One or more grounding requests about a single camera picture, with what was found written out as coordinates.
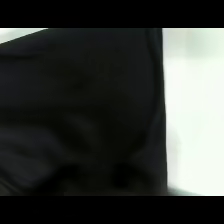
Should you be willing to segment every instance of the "dark clothing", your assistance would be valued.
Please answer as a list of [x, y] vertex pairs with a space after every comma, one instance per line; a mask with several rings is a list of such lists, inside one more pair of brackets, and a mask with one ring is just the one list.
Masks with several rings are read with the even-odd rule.
[[0, 45], [1, 195], [164, 195], [162, 29], [47, 29]]

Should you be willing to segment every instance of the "dark object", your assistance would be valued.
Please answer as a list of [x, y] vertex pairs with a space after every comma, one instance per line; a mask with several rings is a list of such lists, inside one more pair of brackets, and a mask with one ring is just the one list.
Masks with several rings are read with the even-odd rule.
[[1, 195], [166, 195], [162, 29], [0, 45]]

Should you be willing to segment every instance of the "white background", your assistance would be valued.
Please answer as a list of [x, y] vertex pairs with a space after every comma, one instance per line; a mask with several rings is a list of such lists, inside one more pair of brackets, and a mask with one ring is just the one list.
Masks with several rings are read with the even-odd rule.
[[[0, 43], [44, 28], [0, 28]], [[224, 29], [164, 29], [170, 186], [224, 195]]]

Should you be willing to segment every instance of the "black cloth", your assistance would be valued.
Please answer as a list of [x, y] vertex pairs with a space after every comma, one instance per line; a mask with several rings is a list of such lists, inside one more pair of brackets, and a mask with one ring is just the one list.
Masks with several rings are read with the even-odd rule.
[[162, 29], [0, 44], [1, 195], [165, 195]]

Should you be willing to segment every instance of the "black fabric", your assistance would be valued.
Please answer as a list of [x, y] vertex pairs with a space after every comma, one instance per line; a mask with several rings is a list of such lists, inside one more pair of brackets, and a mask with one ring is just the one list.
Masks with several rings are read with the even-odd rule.
[[0, 45], [0, 194], [165, 195], [162, 29]]

